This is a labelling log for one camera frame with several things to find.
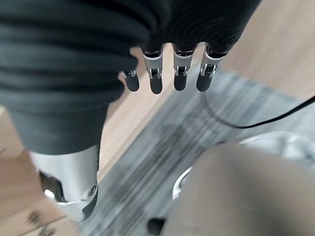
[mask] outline black fingertip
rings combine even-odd
[[[182,91],[186,87],[187,76],[182,74],[175,75],[174,77],[174,87],[177,91]]]
[[[153,79],[150,79],[150,87],[151,87],[151,90],[154,94],[159,94],[162,92],[162,78],[158,79],[158,78],[153,78]]]
[[[197,84],[196,84],[197,89],[200,92],[206,91],[210,87],[211,79],[212,78],[207,75],[202,76],[201,74],[199,74],[198,79],[197,79]]]

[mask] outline screw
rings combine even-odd
[[[92,195],[95,193],[96,188],[97,188],[96,185],[94,185],[94,186],[91,188],[91,190],[90,190],[90,192],[89,192],[89,196],[92,196]]]

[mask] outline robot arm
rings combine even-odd
[[[141,46],[151,90],[162,90],[162,48],[174,48],[183,90],[205,42],[197,89],[205,91],[260,0],[2,0],[0,101],[38,171],[43,192],[73,220],[97,199],[99,143],[108,104],[136,91]]]

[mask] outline silver metal arm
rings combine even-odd
[[[63,155],[30,152],[30,156],[44,194],[70,219],[89,217],[98,194],[98,146]]]

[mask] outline gray carpet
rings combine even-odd
[[[198,71],[188,87],[174,92],[149,125],[99,185],[92,216],[79,224],[82,236],[146,236],[146,222],[164,217],[179,175],[209,147],[270,131],[292,131],[315,138],[315,106],[284,120],[237,130],[215,122],[201,105],[195,88]],[[240,125],[273,118],[300,101],[270,88],[221,72],[207,91],[209,104],[226,120]]]

